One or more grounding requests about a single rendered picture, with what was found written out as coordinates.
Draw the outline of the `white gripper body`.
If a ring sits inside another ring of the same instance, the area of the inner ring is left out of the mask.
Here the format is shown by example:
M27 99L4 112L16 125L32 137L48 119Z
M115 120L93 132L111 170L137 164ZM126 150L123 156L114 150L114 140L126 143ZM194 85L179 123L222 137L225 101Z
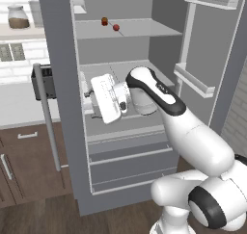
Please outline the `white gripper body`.
M91 79L96 101L105 124L112 123L121 117L120 107L114 92L113 77L106 73Z

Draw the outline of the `grey shallow fridge drawer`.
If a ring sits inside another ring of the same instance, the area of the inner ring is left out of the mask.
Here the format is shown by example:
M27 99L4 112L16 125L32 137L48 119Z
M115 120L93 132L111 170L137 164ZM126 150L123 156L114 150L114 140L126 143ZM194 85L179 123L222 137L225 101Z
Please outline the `grey shallow fridge drawer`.
M88 144L88 161L91 166L139 158L167 151L172 146L164 132L121 137L115 140Z

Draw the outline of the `grey fridge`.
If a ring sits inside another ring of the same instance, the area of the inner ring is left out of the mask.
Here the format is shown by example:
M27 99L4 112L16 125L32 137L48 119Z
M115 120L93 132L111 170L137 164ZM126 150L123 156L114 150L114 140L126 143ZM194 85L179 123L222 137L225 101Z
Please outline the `grey fridge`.
M152 68L160 80L178 93L178 77L174 73L174 69L181 55L188 12L188 3L184 0L85 0L85 5L86 13L75 14L72 0L70 0L82 121L78 148L81 190L79 196L74 197L78 203L80 214L84 216L142 202L151 196L151 183L107 194L92 195L88 144L121 137L165 133L165 131L159 114L143 117L135 112L130 112L126 117L112 124L105 124L101 118L91 118L91 115L99 116L98 112L86 115L80 72L84 71L92 77L110 73L116 81L122 81L132 68L145 65ZM181 32L181 36L109 39L79 39L77 37L76 21L101 21L103 17L107 17L108 21L110 19L152 18ZM247 46L243 41L246 20L247 0L241 17L241 25L237 30L238 46L232 50L231 74L224 84L226 88L231 83L236 86L240 69L247 56Z

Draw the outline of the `grey deep fridge drawer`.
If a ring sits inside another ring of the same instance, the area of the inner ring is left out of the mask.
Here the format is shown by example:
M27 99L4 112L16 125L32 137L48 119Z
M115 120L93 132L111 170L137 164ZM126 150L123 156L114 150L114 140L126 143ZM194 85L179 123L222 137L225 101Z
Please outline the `grey deep fridge drawer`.
M177 164L178 154L171 147L91 162L91 193L102 195L150 184L163 173L174 173Z

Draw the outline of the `glass fridge shelf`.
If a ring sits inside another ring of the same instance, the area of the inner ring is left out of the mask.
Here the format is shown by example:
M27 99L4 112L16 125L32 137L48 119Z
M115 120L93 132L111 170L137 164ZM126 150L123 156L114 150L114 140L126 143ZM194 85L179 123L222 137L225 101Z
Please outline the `glass fridge shelf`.
M120 25L119 31L113 30L114 24ZM107 26L102 26L100 20L83 20L76 21L75 28L79 39L181 36L181 32L152 18L110 19Z

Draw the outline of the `grey fridge door with bins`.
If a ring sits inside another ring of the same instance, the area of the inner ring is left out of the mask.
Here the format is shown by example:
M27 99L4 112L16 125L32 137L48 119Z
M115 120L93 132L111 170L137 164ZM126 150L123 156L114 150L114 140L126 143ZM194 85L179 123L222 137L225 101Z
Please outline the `grey fridge door with bins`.
M219 133L224 125L235 84L224 84L230 73L232 50L237 48L237 30L246 0L235 10L222 10L188 3L183 45L178 63L208 87L211 98L203 98L178 78L178 96L205 124Z

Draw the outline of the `white round container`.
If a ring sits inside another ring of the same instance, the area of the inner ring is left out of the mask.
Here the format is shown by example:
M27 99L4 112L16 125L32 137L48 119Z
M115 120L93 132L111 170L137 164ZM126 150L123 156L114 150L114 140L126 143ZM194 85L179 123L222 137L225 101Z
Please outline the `white round container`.
M148 116L157 111L156 105L143 90L134 88L130 92L134 109L138 114Z

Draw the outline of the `dark grey toaster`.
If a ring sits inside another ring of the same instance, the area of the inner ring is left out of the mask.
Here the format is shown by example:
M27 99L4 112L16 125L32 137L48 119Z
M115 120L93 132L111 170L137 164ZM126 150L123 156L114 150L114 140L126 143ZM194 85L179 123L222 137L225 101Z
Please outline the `dark grey toaster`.
M44 90L47 99L56 99L55 86L53 81L51 65L41 65L41 75L44 84ZM35 70L32 70L31 80L33 84L33 89L35 97L38 101L41 100L40 92L38 89L38 82L36 78Z

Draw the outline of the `brown drawer front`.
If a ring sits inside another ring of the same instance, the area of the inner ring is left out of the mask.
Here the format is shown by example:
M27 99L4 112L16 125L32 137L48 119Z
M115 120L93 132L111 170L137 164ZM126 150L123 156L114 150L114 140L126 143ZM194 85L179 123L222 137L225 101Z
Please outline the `brown drawer front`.
M38 136L35 138L22 139L17 138L18 134L32 134L38 131ZM39 149L47 148L51 149L49 136L45 124L15 127L9 129L0 130L0 150L10 149L13 147L27 147L32 146Z

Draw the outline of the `white small door bin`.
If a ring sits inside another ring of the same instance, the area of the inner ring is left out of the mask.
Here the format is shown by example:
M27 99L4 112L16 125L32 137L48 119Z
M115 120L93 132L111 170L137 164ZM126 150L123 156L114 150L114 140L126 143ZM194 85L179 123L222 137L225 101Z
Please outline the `white small door bin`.
M75 14L84 14L87 12L85 0L72 0L72 3Z

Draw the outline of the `brown cupboard door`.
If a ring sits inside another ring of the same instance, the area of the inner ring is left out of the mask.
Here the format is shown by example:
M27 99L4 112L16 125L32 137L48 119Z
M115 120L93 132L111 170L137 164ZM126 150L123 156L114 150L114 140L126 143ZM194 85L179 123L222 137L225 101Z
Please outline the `brown cupboard door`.
M69 169L56 170L48 144L5 146L0 154L13 176L18 203L72 193Z

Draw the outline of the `glass jar with brown contents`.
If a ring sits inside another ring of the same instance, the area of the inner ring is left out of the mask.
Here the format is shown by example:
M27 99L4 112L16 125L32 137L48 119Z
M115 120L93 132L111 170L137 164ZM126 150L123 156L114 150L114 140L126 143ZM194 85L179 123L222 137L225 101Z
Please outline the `glass jar with brown contents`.
M10 5L8 10L9 25L12 29L27 29L30 27L28 16L21 5Z

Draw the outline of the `grey wall socket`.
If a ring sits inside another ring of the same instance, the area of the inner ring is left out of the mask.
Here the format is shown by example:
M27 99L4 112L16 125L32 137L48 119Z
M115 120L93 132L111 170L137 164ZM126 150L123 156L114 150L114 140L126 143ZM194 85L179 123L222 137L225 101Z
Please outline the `grey wall socket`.
M0 59L2 62L11 62L13 60L8 44L0 44Z
M11 44L12 53L15 61L24 61L25 55L21 43L12 43Z

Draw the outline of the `pale wall shelf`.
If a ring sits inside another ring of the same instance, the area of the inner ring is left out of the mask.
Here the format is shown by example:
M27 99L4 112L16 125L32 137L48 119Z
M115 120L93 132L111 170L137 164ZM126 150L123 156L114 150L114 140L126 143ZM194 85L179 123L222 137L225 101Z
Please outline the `pale wall shelf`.
M43 28L36 28L33 23L29 28L13 29L8 24L0 24L0 40L15 39L44 39L45 32Z

